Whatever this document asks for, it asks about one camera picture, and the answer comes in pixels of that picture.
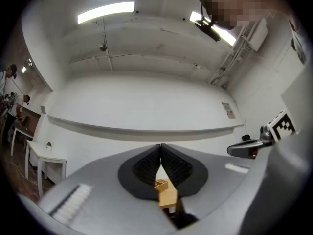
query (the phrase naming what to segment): fluorescent light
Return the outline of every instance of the fluorescent light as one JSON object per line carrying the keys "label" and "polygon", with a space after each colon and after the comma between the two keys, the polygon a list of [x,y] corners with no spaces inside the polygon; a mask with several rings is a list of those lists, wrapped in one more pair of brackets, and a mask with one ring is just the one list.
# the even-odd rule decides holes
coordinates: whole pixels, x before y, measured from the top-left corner
{"label": "fluorescent light", "polygon": [[[189,20],[192,22],[196,22],[196,20],[200,20],[201,19],[201,14],[193,11],[190,15]],[[208,22],[211,22],[211,20],[207,17],[205,17],[205,20],[207,20]],[[236,38],[234,38],[227,30],[218,28],[216,25],[212,26],[212,29],[214,31],[216,31],[221,38],[223,38],[226,42],[228,42],[231,46],[234,45],[234,43],[236,42]]]}
{"label": "fluorescent light", "polygon": [[90,11],[87,11],[83,14],[78,15],[78,23],[83,23],[87,20],[102,17],[105,15],[115,14],[115,13],[122,13],[122,12],[133,12],[135,9],[135,2],[120,2],[105,5]]}

